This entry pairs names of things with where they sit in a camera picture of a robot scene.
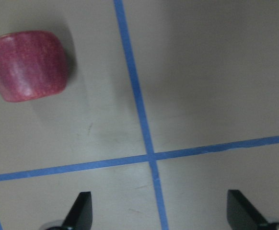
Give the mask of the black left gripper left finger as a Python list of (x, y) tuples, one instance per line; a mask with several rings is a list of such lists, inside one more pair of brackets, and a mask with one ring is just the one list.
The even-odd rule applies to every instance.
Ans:
[(90, 230), (92, 223), (91, 192), (80, 192), (61, 227), (64, 230)]

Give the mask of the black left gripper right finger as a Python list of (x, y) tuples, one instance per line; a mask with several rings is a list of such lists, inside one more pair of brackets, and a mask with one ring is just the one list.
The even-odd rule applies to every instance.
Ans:
[(227, 221), (232, 230), (266, 230), (268, 221), (240, 190), (227, 191)]

